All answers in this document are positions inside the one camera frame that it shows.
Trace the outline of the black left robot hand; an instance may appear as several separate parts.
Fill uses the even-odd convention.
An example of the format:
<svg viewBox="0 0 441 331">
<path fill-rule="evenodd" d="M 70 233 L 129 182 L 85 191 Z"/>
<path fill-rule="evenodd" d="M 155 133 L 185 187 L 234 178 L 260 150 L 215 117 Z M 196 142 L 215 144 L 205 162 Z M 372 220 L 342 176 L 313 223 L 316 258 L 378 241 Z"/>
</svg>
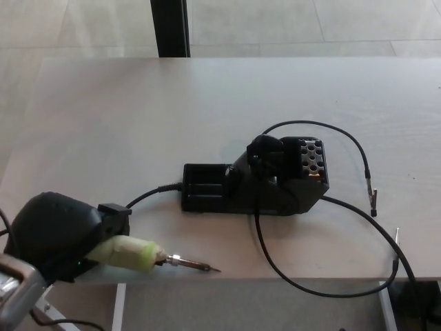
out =
<svg viewBox="0 0 441 331">
<path fill-rule="evenodd" d="M 4 253 L 33 265 L 48 285 L 73 283 L 98 263 L 87 258 L 98 244 L 130 233 L 132 211 L 115 203 L 97 207 L 43 192 L 31 198 L 12 222 Z"/>
</svg>

